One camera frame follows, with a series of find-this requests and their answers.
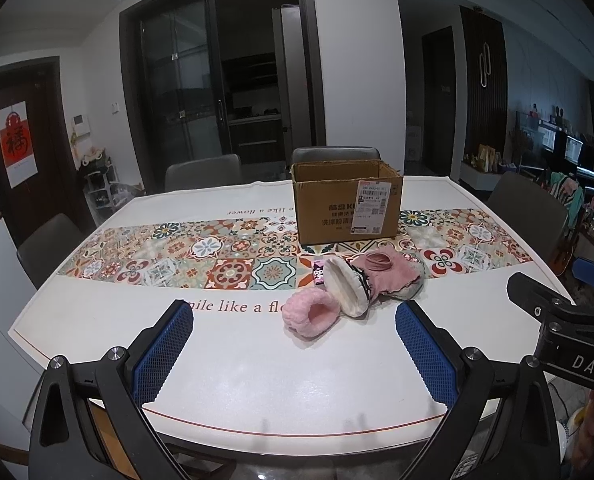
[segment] white table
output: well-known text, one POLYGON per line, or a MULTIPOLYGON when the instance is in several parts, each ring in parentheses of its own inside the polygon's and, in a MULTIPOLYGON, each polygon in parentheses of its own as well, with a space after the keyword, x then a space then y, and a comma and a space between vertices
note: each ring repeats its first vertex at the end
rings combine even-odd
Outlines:
MULTIPOLYGON (((172 192, 133 200, 100 230, 218 218, 294 215, 290 182, 172 192)), ((538 322, 510 303, 506 280, 521 271, 568 297, 554 274, 482 202, 447 178, 407 176, 402 210, 476 208, 488 212, 533 261, 426 280, 416 300, 461 346, 518 362, 535 349, 538 322)), ((433 402, 394 328, 397 303, 373 307, 364 320, 341 319, 304 342, 270 312, 291 290, 207 290, 128 286, 53 274, 24 308, 10 336, 37 362, 64 354, 100 359, 128 346, 171 301, 207 300, 159 396, 144 409, 153 427, 190 442, 283 455, 364 452, 432 434, 445 412, 433 402), (245 312, 218 310, 221 301, 245 312), (261 312, 254 306, 261 305, 261 312)), ((494 410, 487 406, 485 415, 494 410)))

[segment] pink fuzzy slipper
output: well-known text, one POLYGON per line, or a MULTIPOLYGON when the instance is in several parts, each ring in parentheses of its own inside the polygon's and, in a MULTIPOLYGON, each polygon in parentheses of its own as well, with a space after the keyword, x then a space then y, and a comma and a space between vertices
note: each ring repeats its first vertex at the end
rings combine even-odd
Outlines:
POLYGON ((309 287, 295 292, 282 309, 283 322, 302 337, 315 337, 328 330, 339 317, 341 306, 333 295, 309 287))

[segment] dining chair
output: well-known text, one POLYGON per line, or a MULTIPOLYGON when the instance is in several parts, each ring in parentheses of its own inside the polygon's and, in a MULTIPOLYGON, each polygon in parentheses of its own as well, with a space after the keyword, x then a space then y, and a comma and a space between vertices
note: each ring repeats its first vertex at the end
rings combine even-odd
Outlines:
POLYGON ((292 164, 319 160, 379 160, 377 148, 368 146, 311 146, 296 148, 292 164))
POLYGON ((568 223, 568 211, 548 191, 507 171, 488 199, 490 207, 548 263, 568 223))
POLYGON ((241 161, 235 153, 173 164, 166 170, 166 191, 243 184, 241 161))
POLYGON ((61 262, 84 241, 84 235, 64 213, 55 215, 17 249, 17 259, 39 288, 61 262))

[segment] patterned table runner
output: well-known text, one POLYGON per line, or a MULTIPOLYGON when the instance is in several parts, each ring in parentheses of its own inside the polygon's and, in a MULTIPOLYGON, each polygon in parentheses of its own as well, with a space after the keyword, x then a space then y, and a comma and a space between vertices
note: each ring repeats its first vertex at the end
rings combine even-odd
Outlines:
POLYGON ((299 244, 293 217, 167 222, 106 229, 58 274, 128 285, 266 289, 312 286, 313 260, 394 246, 424 262, 426 276, 481 272, 531 261, 484 211, 401 211, 397 236, 320 246, 299 244))

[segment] dark door frame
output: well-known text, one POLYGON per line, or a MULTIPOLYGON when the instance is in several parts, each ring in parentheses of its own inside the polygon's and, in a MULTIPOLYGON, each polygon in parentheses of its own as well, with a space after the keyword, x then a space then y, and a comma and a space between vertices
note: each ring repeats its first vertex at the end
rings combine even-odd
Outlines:
MULTIPOLYGON (((148 144, 144 134, 148 98, 144 95, 145 81, 142 77, 141 30, 139 23, 144 15, 170 7, 177 0, 142 0, 119 14, 119 49, 122 65, 123 96, 128 115, 128 126, 146 192, 156 189, 148 144)), ((302 33, 306 74, 311 107, 312 143, 326 145, 326 122, 324 115, 324 90, 319 56, 319 35, 315 15, 315 0, 299 0, 302 13, 302 33)))
POLYGON ((82 186, 78 183, 77 170, 72 160, 72 150, 68 142, 68 129, 66 128, 66 121, 63 114, 63 102, 61 99, 61 75, 59 73, 59 56, 39 57, 35 59, 27 59, 16 63, 10 63, 0 66, 0 82, 6 81, 8 78, 14 77, 14 72, 19 70, 43 69, 48 74, 52 83, 52 94, 56 108, 54 109, 56 117, 53 120, 58 125, 58 132, 54 139, 54 146, 58 147, 59 153, 55 153, 57 160, 59 174, 65 184, 66 192, 69 196, 70 206, 77 215, 77 218, 72 218, 72 221, 77 224, 79 229, 84 233, 90 233, 94 230, 94 221, 88 208, 88 203, 84 196, 82 186))

